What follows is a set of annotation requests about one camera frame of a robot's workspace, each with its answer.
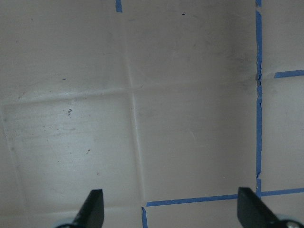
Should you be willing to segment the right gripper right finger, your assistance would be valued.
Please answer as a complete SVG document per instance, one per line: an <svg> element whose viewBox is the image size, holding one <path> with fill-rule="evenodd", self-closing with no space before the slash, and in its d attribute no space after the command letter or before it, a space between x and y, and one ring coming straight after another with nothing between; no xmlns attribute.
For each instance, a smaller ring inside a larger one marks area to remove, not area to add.
<svg viewBox="0 0 304 228"><path fill-rule="evenodd" d="M243 228L284 228L285 222L248 187L238 188L237 218Z"/></svg>

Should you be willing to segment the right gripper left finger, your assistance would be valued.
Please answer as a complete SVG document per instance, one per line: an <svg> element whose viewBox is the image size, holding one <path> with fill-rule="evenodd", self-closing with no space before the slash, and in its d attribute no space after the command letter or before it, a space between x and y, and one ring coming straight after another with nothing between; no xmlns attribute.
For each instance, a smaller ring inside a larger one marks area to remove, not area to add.
<svg viewBox="0 0 304 228"><path fill-rule="evenodd" d="M104 222L103 190L91 190L72 222L73 228L101 228Z"/></svg>

